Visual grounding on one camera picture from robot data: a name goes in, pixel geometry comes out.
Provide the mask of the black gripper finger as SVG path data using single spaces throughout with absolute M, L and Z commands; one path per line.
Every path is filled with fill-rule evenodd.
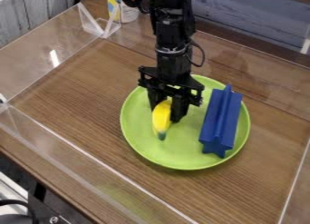
M 189 109 L 189 99 L 182 95 L 176 95 L 173 98 L 172 106 L 172 121 L 180 122 L 182 118 L 188 115 Z
M 149 104 L 152 109 L 156 109 L 157 105 L 166 99 L 168 95 L 164 91 L 149 89 Z

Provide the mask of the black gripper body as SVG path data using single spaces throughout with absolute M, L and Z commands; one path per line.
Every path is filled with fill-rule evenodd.
M 157 67 L 141 66 L 138 71 L 141 73 L 141 78 L 138 79 L 141 87 L 164 91 L 168 98 L 181 94 L 188 97 L 190 104 L 201 106 L 205 85 L 194 79 L 190 73 L 174 79 L 164 79 Z

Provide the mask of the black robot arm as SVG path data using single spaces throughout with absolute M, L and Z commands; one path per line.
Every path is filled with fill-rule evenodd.
M 152 110 L 169 97 L 173 98 L 173 122 L 180 122 L 188 115 L 190 105 L 201 106 L 205 86 L 192 76 L 193 47 L 201 46 L 193 40 L 196 17 L 192 0 L 124 0 L 132 8 L 150 15 L 153 32 L 157 36 L 157 66 L 141 66 L 138 85 L 149 91 Z

